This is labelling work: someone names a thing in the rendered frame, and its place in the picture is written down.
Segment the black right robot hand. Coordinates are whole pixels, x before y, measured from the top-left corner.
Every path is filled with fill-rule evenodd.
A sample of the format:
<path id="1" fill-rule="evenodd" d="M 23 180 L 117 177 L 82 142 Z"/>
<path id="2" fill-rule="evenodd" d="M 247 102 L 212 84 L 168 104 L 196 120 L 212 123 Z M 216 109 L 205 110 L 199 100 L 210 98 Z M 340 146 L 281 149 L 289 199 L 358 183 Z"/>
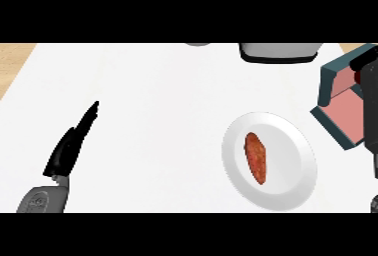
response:
<path id="1" fill-rule="evenodd" d="M 378 45 L 349 61 L 349 68 L 363 95 L 364 147 L 373 155 L 373 171 L 378 179 Z"/>

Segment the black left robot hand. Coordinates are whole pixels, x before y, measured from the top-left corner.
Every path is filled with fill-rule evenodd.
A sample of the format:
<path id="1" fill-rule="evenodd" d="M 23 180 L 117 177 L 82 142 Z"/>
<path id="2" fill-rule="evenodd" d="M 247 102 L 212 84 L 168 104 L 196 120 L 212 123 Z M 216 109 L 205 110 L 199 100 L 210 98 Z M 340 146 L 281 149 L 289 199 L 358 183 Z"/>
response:
<path id="1" fill-rule="evenodd" d="M 61 136 L 49 155 L 42 175 L 47 177 L 67 177 L 76 162 L 83 138 L 97 118 L 98 102 L 94 102 L 85 111 L 75 127 L 70 127 Z"/>

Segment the teal and pink cardboard box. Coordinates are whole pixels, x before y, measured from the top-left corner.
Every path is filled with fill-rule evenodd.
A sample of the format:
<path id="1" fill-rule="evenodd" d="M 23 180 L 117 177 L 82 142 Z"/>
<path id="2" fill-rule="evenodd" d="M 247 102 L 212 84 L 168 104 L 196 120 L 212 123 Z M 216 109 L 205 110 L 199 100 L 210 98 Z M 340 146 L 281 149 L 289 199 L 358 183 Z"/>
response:
<path id="1" fill-rule="evenodd" d="M 363 95 L 349 61 L 373 47 L 363 44 L 320 67 L 317 106 L 309 113 L 343 150 L 363 142 Z"/>

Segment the white round plate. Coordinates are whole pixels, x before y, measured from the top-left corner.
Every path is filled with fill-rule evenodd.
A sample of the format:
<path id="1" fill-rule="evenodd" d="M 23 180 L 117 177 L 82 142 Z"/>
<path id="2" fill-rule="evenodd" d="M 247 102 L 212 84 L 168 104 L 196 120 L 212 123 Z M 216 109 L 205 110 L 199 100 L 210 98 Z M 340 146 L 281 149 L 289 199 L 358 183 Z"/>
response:
<path id="1" fill-rule="evenodd" d="M 258 184 L 247 166 L 244 138 L 253 133 L 265 148 L 265 182 Z M 241 115 L 227 128 L 221 158 L 240 195 L 258 207 L 287 211 L 314 190 L 317 170 L 309 144 L 290 122 L 271 113 Z"/>

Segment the orange-red can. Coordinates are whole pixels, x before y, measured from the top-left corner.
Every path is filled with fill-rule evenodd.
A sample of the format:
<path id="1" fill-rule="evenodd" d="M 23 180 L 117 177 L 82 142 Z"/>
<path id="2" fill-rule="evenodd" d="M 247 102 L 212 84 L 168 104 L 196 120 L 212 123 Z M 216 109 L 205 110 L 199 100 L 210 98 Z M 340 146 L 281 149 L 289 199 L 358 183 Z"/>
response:
<path id="1" fill-rule="evenodd" d="M 265 148 L 252 132 L 244 136 L 243 149 L 250 174 L 256 183 L 262 185 L 265 182 Z"/>

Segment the pale grey appliance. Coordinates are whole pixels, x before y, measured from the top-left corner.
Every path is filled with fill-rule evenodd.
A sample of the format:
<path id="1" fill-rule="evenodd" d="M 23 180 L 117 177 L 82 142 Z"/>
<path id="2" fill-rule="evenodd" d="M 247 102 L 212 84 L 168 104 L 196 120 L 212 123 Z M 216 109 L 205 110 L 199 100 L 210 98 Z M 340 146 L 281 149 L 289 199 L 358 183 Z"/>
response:
<path id="1" fill-rule="evenodd" d="M 249 63 L 308 63 L 317 56 L 320 43 L 240 43 L 241 59 Z"/>

